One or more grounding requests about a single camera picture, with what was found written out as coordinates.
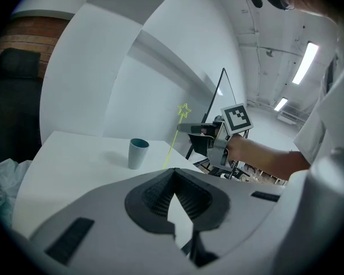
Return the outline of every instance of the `plastic bag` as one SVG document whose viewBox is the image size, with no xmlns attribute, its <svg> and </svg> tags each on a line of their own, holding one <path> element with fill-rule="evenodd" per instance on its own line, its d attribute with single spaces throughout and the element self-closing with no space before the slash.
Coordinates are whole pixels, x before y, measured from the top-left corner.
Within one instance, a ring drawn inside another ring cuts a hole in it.
<svg viewBox="0 0 344 275">
<path fill-rule="evenodd" d="M 31 162 L 18 164 L 8 159 L 0 163 L 0 220 L 8 228 L 11 228 L 15 200 Z"/>
</svg>

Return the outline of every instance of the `yellow star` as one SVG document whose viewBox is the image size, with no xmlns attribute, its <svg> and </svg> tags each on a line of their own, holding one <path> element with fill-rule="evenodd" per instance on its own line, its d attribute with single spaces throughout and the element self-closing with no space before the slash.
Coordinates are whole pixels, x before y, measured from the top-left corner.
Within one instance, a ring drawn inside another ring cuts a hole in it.
<svg viewBox="0 0 344 275">
<path fill-rule="evenodd" d="M 190 112 L 191 112 L 191 109 L 187 107 L 187 103 L 185 103 L 185 105 L 178 106 L 178 114 L 182 115 L 184 118 L 187 118 L 187 114 L 189 114 Z"/>
</svg>

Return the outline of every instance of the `ceiling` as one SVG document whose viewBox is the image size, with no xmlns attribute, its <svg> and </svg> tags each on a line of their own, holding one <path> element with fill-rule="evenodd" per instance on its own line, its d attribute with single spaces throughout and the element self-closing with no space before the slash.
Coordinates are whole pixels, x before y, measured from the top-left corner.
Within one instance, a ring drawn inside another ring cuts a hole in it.
<svg viewBox="0 0 344 275">
<path fill-rule="evenodd" d="M 273 110 L 288 98 L 283 112 L 301 127 L 311 113 L 320 82 L 334 58 L 337 28 L 323 17 L 282 11 L 263 0 L 257 9 L 250 0 L 220 0 L 236 34 L 247 80 L 248 104 Z M 307 43 L 319 45 L 314 63 L 299 84 L 292 80 Z M 273 57 L 267 55 L 272 50 Z"/>
</svg>

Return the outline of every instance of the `yellow wand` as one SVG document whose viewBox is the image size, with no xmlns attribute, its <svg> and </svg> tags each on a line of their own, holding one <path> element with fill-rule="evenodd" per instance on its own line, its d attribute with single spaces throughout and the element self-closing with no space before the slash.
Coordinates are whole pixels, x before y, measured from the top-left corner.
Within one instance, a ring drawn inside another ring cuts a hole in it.
<svg viewBox="0 0 344 275">
<path fill-rule="evenodd" d="M 179 105 L 178 106 L 178 115 L 181 115 L 181 117 L 179 118 L 179 122 L 178 124 L 180 124 L 182 122 L 182 119 L 183 118 L 187 118 L 187 114 L 189 114 L 191 112 L 191 109 L 189 109 L 189 107 L 187 107 L 187 103 L 185 103 L 184 105 Z M 174 135 L 174 139 L 173 139 L 173 142 L 172 142 L 172 145 L 171 145 L 171 148 L 170 148 L 170 151 L 168 152 L 168 155 L 167 155 L 167 159 L 165 161 L 165 164 L 163 165 L 163 169 L 166 168 L 167 164 L 168 164 L 168 161 L 170 159 L 170 155 L 171 155 L 171 151 L 172 151 L 172 148 L 173 148 L 173 145 L 174 145 L 174 142 L 177 138 L 177 135 L 178 135 L 178 130 L 176 130 L 176 134 Z"/>
</svg>

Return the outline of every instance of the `cup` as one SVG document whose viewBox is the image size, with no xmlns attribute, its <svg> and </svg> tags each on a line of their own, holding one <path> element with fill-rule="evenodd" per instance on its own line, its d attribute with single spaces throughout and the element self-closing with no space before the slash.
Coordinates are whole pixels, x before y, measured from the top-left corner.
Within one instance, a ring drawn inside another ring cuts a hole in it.
<svg viewBox="0 0 344 275">
<path fill-rule="evenodd" d="M 142 139 L 132 139 L 128 146 L 128 167 L 139 169 L 147 154 L 149 143 Z"/>
</svg>

